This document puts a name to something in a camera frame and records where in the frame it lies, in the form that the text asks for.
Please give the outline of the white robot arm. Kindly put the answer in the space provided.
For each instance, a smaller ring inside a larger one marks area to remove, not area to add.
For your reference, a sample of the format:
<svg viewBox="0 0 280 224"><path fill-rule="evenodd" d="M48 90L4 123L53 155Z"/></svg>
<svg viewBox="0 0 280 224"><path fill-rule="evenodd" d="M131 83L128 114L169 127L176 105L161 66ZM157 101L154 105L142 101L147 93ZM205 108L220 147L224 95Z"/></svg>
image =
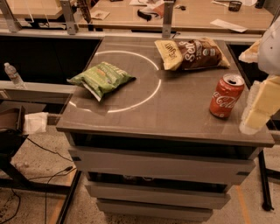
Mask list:
<svg viewBox="0 0 280 224"><path fill-rule="evenodd" d="M280 17L239 60L256 62L258 68L269 75L266 80L253 83L241 116L241 133L254 135L280 109Z"/></svg>

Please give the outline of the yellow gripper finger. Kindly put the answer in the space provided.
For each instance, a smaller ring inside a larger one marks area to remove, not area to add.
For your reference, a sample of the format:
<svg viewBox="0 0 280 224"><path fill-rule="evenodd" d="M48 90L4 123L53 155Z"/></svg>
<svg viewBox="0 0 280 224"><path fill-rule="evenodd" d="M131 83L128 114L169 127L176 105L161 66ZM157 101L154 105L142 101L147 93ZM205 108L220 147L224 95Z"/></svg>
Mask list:
<svg viewBox="0 0 280 224"><path fill-rule="evenodd" d="M247 106L241 116L241 133L254 135L280 109L280 77L270 75L255 81L249 90Z"/></svg>
<svg viewBox="0 0 280 224"><path fill-rule="evenodd" d="M261 40L258 39L249 49L240 54L239 60L246 63L257 63L260 43Z"/></svg>

